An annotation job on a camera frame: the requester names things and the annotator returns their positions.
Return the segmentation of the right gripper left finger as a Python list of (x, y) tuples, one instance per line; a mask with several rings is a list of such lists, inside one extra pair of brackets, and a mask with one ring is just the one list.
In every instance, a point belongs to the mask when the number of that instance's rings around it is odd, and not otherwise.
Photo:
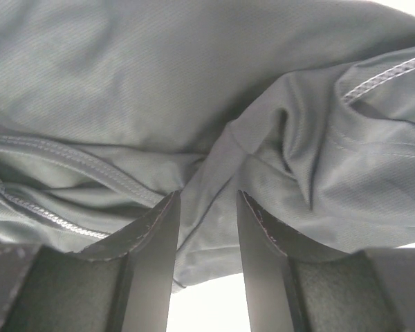
[(0, 244), (0, 331), (164, 331), (180, 194), (80, 252)]

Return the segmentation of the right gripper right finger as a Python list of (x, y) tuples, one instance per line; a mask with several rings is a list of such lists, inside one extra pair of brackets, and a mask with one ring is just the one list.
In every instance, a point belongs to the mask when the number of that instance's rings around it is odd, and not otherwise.
[(237, 194), (253, 331), (415, 331), (415, 248), (345, 253)]

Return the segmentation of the dark grey t-shirt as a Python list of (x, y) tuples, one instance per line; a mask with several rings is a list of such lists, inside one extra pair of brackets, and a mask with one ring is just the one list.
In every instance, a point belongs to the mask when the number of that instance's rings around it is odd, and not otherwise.
[(415, 242), (415, 17), (370, 1), (0, 1), (0, 243), (83, 249), (174, 191), (173, 289), (241, 272), (245, 191)]

